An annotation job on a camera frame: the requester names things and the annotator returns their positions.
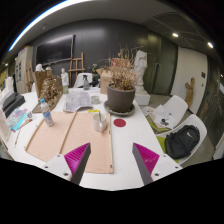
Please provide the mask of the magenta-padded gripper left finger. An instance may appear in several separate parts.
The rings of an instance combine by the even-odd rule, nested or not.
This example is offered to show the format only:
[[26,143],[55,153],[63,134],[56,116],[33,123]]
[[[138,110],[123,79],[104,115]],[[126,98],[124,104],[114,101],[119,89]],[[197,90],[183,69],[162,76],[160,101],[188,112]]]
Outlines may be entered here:
[[91,144],[86,143],[65,155],[57,154],[42,169],[79,185],[90,154]]

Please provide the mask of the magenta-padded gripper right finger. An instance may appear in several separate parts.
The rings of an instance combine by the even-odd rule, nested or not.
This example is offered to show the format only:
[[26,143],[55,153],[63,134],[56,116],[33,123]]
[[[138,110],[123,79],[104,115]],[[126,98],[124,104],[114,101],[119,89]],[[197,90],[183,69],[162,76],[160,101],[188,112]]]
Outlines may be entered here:
[[167,154],[157,154],[137,143],[133,144],[132,153],[135,157],[144,185],[182,169],[182,167]]

